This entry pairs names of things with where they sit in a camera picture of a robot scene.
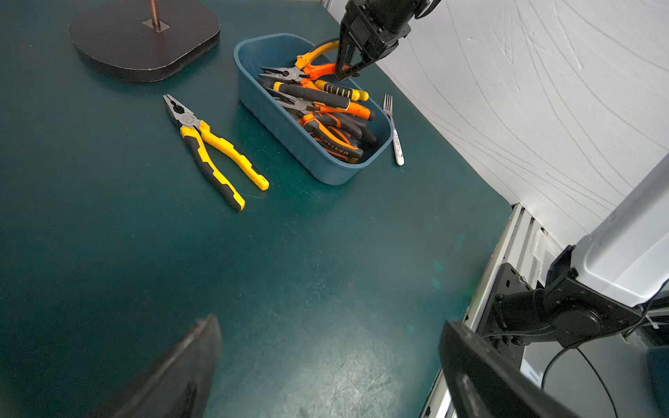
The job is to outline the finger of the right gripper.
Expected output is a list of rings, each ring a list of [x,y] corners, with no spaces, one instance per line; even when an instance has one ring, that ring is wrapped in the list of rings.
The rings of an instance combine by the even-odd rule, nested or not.
[[[389,50],[371,52],[346,50],[343,52],[343,78],[357,77],[359,72],[387,57]]]
[[[336,78],[345,80],[349,77],[349,69],[352,59],[352,41],[350,39],[340,39],[339,48],[336,57]]]

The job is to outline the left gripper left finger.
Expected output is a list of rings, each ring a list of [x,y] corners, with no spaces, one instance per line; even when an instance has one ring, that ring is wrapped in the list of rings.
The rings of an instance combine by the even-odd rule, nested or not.
[[[199,320],[90,417],[202,417],[223,351],[216,315]]]

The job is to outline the orange long nose pliers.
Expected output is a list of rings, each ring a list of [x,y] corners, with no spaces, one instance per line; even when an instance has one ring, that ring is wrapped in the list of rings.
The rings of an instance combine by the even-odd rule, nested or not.
[[[292,67],[263,67],[262,77],[276,79],[283,83],[306,85],[315,82],[318,78],[336,73],[336,64],[308,64],[305,68]]]

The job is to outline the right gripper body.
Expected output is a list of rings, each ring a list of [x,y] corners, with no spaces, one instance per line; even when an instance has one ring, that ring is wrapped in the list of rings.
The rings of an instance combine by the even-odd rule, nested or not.
[[[348,1],[341,19],[339,57],[385,57],[409,32],[409,21],[430,15],[439,1]]]

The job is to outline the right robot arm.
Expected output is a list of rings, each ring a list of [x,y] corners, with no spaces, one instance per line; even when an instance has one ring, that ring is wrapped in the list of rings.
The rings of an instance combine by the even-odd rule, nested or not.
[[[436,1],[349,1],[341,19],[337,75],[346,78],[388,57],[411,19]],[[668,282],[668,159],[663,158],[593,232],[552,262],[545,287],[507,294],[494,288],[480,320],[484,337],[516,345],[557,341],[564,351],[646,320]]]

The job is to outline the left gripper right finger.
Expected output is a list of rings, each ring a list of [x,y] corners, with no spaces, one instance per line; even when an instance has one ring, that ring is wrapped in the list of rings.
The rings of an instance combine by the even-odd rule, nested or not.
[[[458,322],[445,322],[440,360],[459,417],[573,417]]]

